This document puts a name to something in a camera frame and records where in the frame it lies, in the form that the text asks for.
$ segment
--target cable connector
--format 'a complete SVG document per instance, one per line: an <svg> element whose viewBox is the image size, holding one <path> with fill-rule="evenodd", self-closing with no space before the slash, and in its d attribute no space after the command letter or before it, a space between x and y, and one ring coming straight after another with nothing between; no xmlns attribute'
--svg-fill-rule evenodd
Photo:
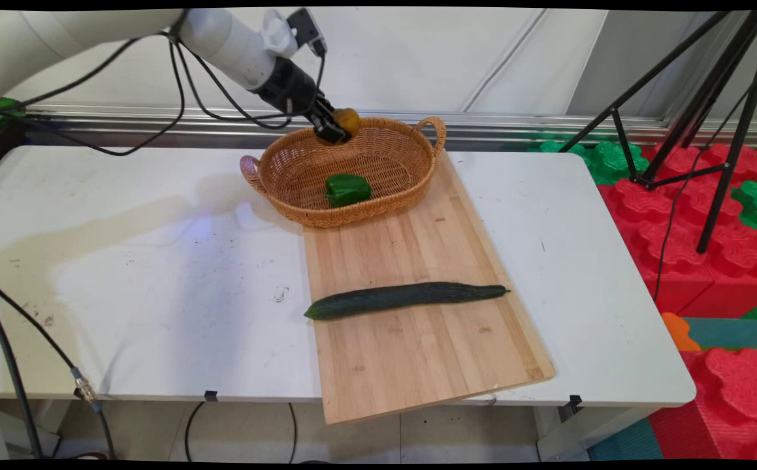
<svg viewBox="0 0 757 470"><path fill-rule="evenodd" d="M82 376L82 372L79 372L78 367L71 369L71 374L73 374L74 379L76 379L76 390L74 390L74 395L87 401L88 404L91 405L91 408L94 408L95 413L100 413L103 406L97 399L97 394L94 392L93 387L91 387L91 382Z"/></svg>

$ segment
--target basket handle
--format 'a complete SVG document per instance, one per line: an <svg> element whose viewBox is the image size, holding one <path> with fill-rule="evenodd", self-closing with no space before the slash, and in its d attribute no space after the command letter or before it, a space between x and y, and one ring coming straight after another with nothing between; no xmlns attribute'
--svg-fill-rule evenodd
<svg viewBox="0 0 757 470"><path fill-rule="evenodd" d="M248 180L253 189L256 190L256 193L259 193L262 196L268 196L264 185L262 185L262 179L259 178L259 173L256 173L257 166L259 166L259 160L250 157L250 155L245 155L242 157L242 160L238 161L238 167L242 170L242 176L244 176L244 179Z"/></svg>
<svg viewBox="0 0 757 470"><path fill-rule="evenodd" d="M445 123L443 120L436 116L426 117L420 120L420 122L413 126L413 128L419 132L422 132L422 128L426 125L432 125L436 129L436 145L433 146L433 157L436 158L439 152L445 148L445 138L447 137L447 129L445 129Z"/></svg>

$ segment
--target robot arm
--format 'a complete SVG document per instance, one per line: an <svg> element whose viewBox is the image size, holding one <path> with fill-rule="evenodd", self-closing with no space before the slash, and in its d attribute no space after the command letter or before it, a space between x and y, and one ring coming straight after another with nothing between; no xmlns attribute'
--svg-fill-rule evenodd
<svg viewBox="0 0 757 470"><path fill-rule="evenodd" d="M256 33L223 8L0 13L0 96L26 78L103 42L153 35L172 26L191 51L283 113L303 113L315 134L330 143L351 139L312 77L289 57L307 44L318 56L327 47L312 15L288 19L274 10Z"/></svg>

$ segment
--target cucumber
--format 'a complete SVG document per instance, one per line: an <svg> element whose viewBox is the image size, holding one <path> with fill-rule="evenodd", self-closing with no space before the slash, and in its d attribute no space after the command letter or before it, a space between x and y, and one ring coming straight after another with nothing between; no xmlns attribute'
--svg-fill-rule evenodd
<svg viewBox="0 0 757 470"><path fill-rule="evenodd" d="M306 310L310 319L337 319L357 313L418 304L456 304L471 300L501 297L509 289L501 285L473 286L464 283L417 283L361 289L330 295L316 301Z"/></svg>

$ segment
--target yellow object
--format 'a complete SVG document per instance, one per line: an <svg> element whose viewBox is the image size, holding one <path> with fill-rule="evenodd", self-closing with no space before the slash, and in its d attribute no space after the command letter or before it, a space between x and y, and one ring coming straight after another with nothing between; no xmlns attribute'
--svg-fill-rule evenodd
<svg viewBox="0 0 757 470"><path fill-rule="evenodd" d="M339 108L331 112L334 120L340 125L340 128L349 132L352 137L358 135L358 131L361 130L361 117L358 116L358 112L351 108ZM324 146L333 146L331 142L326 142L320 137L315 136L315 139Z"/></svg>

